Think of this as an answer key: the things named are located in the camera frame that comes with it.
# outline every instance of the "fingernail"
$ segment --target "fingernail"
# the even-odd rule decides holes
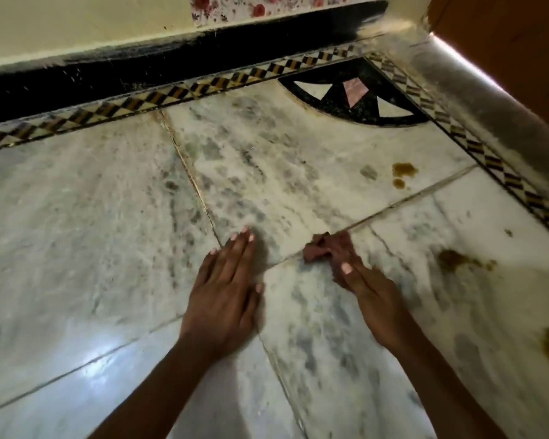
[[[349,274],[353,271],[352,266],[349,263],[342,263],[342,271],[344,274]]]

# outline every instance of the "brown door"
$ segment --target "brown door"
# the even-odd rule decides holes
[[[432,0],[429,21],[549,124],[549,0]]]

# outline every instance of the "left hand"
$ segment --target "left hand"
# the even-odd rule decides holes
[[[180,338],[194,339],[211,363],[238,349],[254,327],[263,285],[250,287],[256,242],[244,227],[206,255],[183,315]]]

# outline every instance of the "floral pattern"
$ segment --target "floral pattern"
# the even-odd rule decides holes
[[[197,27],[373,0],[190,0]]]

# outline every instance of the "marble floor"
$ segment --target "marble floor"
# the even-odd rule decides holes
[[[434,437],[353,296],[303,265],[311,234],[349,228],[509,437],[549,438],[549,232],[432,122],[351,123],[276,80],[0,151],[0,438],[88,435],[244,224],[259,333],[170,437]]]

